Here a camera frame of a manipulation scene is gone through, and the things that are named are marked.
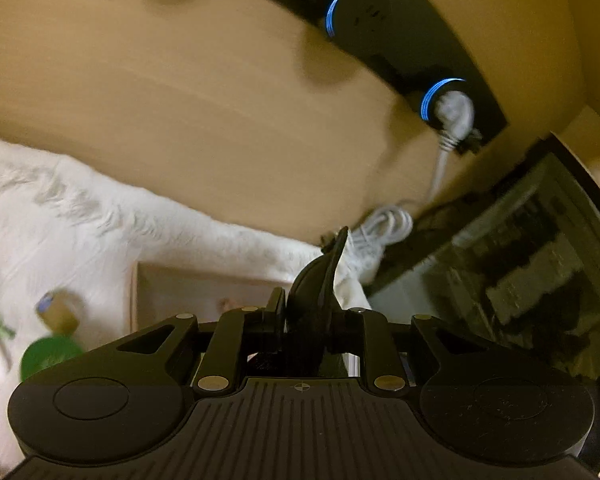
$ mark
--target white fabric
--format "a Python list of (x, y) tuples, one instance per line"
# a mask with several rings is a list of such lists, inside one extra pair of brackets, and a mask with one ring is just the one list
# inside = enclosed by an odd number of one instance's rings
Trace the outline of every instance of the white fabric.
[[(47, 334), (36, 302), (57, 288), (84, 304), (76, 340), (87, 349), (128, 333), (135, 260), (292, 281), (318, 248), (237, 225), (120, 184), (75, 159), (0, 140), (0, 313), (16, 330), (0, 381), (0, 468), (22, 458), (6, 418), (26, 347)], [(344, 261), (336, 276), (343, 307), (368, 303)]]

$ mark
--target ribbed black surface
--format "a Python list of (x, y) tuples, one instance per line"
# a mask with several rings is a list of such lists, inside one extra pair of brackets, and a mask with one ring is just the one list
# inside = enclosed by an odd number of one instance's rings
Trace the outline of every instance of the ribbed black surface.
[(13, 480), (586, 480), (571, 458), (502, 468), (456, 455), (422, 429), (408, 405), (356, 380), (250, 379), (234, 396), (200, 401), (183, 428), (126, 463), (71, 468), (31, 458)]

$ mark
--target metal screw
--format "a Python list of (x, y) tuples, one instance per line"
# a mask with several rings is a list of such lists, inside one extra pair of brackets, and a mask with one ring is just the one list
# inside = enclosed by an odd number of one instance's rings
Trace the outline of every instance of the metal screw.
[(381, 375), (374, 381), (376, 388), (385, 390), (388, 392), (397, 392), (405, 386), (404, 379), (395, 375)]
[(227, 378), (220, 375), (208, 375), (198, 381), (198, 387), (208, 392), (219, 392), (229, 385)]

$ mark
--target outlet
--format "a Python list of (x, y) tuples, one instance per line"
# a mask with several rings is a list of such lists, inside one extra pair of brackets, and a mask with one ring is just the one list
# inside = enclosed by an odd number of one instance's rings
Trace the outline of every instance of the outlet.
[(330, 0), (324, 23), (338, 46), (366, 57), (382, 52), (390, 21), (389, 0)]

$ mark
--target cardboard box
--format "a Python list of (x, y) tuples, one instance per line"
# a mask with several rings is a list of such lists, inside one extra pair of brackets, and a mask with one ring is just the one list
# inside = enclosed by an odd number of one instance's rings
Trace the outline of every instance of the cardboard box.
[(131, 332), (183, 312), (195, 314), (200, 323), (217, 321), (227, 307), (265, 306), (274, 287), (289, 292), (291, 285), (136, 262), (131, 279)]

